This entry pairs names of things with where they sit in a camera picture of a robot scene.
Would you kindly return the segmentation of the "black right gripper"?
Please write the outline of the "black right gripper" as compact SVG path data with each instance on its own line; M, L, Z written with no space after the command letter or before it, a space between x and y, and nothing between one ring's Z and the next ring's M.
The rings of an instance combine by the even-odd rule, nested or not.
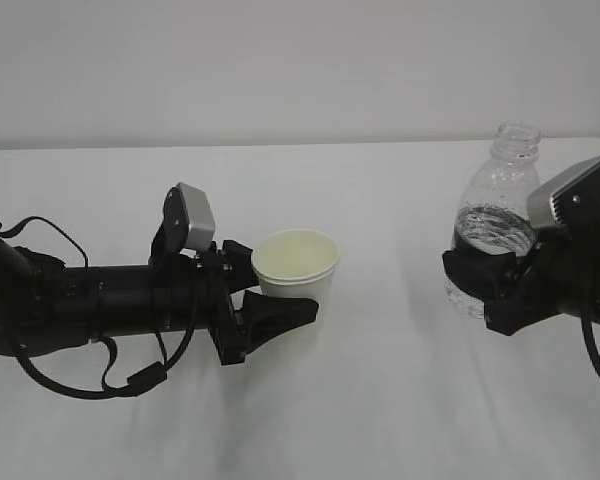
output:
M447 278L484 304L488 329L511 336L546 319L580 315L578 260L568 238L544 238L517 260L514 253L479 250L442 254Z

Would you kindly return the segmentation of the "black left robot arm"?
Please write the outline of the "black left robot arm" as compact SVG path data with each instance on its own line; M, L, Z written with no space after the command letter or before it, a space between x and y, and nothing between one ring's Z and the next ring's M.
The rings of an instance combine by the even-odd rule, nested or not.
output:
M313 323L318 303L269 297L251 249L233 240L194 256L169 252L158 233L146 265L68 267L7 238L0 224L0 355L14 334L31 357L77 348L102 337L208 331L223 365L244 362L270 340Z

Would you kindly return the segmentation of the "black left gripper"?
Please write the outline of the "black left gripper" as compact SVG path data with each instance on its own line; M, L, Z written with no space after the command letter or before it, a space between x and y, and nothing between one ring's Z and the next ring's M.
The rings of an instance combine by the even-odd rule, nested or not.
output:
M269 341L314 323L319 304L309 298L280 298L246 291L241 318L231 295L259 285L252 267L253 250L235 240L215 243L196 255L201 281L199 325L211 336L220 363L236 365Z

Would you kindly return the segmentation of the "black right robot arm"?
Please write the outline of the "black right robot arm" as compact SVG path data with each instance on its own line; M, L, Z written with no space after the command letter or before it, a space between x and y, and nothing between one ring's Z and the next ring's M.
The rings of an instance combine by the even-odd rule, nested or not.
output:
M488 254L460 239L442 254L461 292L482 303L488 329L511 336L558 315L580 317L588 306L600 325L600 239L542 233L524 256Z

